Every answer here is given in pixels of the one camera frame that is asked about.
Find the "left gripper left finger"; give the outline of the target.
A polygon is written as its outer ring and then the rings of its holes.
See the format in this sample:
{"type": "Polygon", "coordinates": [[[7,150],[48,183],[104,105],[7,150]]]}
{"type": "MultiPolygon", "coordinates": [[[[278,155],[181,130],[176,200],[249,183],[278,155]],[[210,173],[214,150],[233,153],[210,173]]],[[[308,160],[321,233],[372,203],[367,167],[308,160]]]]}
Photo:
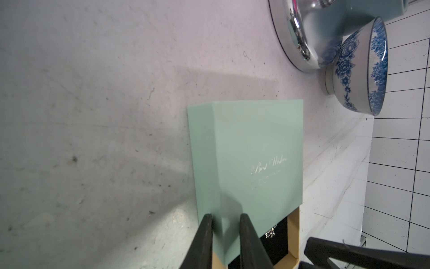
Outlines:
{"type": "Polygon", "coordinates": [[[213,257],[213,216],[205,214],[179,269],[211,269],[213,257]]]}

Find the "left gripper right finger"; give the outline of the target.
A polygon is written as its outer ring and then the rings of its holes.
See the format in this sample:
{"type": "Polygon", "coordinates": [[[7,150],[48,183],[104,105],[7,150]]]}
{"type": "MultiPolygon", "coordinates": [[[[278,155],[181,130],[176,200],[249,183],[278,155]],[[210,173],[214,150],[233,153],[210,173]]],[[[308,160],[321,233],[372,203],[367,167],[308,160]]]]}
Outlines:
{"type": "Polygon", "coordinates": [[[240,215],[240,268],[273,269],[273,264],[258,237],[248,214],[240,215]]]}

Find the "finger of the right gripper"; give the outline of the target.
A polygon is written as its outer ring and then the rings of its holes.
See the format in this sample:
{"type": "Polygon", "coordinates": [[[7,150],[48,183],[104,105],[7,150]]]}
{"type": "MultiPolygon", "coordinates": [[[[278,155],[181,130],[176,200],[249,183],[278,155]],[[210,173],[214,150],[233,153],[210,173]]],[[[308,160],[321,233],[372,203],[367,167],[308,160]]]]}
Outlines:
{"type": "Polygon", "coordinates": [[[310,263],[301,261],[300,269],[337,269],[331,259],[364,269],[428,269],[430,257],[424,254],[367,249],[310,237],[304,251],[310,263]]]}

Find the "gold bow earring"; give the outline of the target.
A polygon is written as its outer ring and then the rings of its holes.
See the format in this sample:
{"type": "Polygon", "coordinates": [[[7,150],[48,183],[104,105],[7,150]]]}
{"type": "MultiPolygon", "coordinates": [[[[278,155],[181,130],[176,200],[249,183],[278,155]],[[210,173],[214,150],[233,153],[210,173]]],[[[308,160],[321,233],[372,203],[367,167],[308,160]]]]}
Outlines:
{"type": "Polygon", "coordinates": [[[275,236],[275,229],[276,229],[277,225],[273,226],[270,230],[268,230],[265,233],[265,237],[267,239],[272,239],[275,236]]]}

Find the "kraft drawer with black lining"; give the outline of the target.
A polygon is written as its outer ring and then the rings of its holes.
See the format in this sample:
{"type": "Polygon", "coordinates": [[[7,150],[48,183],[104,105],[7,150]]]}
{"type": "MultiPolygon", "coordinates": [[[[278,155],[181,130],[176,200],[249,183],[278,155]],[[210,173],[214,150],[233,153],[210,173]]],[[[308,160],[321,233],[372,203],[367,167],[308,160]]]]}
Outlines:
{"type": "Polygon", "coordinates": [[[257,210],[232,210],[225,219],[230,221],[223,230],[222,217],[213,216],[213,269],[240,269],[240,215],[248,214],[254,229],[268,254],[274,269],[293,269],[299,264],[300,209],[286,212],[278,208],[262,207],[257,210]],[[273,226],[275,236],[267,239],[265,233],[273,226]]]}

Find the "mint green jewelry box sleeve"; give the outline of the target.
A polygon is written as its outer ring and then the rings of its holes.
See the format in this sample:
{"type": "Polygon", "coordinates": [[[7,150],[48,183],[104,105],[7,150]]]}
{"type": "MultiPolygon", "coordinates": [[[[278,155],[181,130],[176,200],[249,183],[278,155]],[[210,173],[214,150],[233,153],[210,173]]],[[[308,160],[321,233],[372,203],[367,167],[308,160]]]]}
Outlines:
{"type": "Polygon", "coordinates": [[[198,217],[212,214],[213,248],[240,253],[239,219],[258,236],[302,204],[303,101],[226,101],[187,108],[198,217]]]}

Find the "blue white patterned bowl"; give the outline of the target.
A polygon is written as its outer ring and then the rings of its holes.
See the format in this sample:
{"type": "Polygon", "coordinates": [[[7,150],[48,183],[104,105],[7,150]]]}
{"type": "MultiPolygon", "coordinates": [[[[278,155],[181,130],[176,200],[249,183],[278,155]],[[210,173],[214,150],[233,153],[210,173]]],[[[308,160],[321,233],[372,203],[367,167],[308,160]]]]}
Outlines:
{"type": "Polygon", "coordinates": [[[325,88],[350,111],[378,116],[384,104],[388,44],[380,17],[352,33],[325,69],[325,88]]]}

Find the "silver spiral glass holder stand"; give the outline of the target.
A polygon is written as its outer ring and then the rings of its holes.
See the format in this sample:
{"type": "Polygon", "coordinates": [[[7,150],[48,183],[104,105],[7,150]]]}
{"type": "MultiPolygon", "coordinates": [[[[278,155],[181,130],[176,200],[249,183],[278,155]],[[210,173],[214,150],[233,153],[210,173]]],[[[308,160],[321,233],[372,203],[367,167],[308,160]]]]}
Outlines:
{"type": "Polygon", "coordinates": [[[336,59],[346,24],[346,1],[268,2],[280,45],[298,70],[314,72],[336,59]]]}

